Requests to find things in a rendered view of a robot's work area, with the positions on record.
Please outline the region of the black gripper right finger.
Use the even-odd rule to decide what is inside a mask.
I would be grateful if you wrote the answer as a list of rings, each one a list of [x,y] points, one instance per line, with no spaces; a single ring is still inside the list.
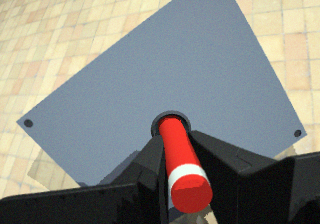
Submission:
[[[217,224],[304,224],[307,201],[320,194],[320,151],[274,160],[197,130],[188,138]]]

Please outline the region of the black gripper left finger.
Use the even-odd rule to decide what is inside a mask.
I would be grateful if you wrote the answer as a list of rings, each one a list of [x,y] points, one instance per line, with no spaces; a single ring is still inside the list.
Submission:
[[[162,136],[153,136],[110,184],[0,199],[0,224],[169,224]]]

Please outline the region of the red peg with white band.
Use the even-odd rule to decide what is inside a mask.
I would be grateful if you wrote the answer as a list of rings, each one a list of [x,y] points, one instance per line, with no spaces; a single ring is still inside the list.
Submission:
[[[168,185],[174,206],[184,213],[203,210],[211,202],[213,193],[180,118],[166,116],[158,122],[158,128],[164,142]]]

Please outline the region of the grey-blue square panel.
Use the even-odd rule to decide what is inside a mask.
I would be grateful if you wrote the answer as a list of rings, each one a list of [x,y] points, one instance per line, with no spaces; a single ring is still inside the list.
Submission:
[[[16,122],[81,187],[110,184],[166,116],[273,159],[307,136],[236,0],[172,0]]]

